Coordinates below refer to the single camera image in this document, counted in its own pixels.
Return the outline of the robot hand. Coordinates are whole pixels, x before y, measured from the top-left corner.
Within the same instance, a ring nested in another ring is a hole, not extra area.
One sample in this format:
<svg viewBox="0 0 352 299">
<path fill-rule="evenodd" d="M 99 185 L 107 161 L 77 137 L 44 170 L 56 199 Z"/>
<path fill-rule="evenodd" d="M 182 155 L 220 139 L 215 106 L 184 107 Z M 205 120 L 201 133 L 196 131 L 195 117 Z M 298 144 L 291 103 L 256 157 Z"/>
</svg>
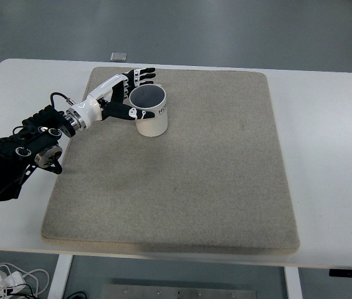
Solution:
<svg viewBox="0 0 352 299">
<path fill-rule="evenodd" d="M 72 105 L 67 114 L 77 119 L 81 130 L 109 117 L 131 121 L 154 118 L 153 112 L 129 106 L 125 100 L 134 89 L 153 83 L 155 71 L 154 68 L 145 68 L 116 74 L 93 89 L 84 101 Z"/>
</svg>

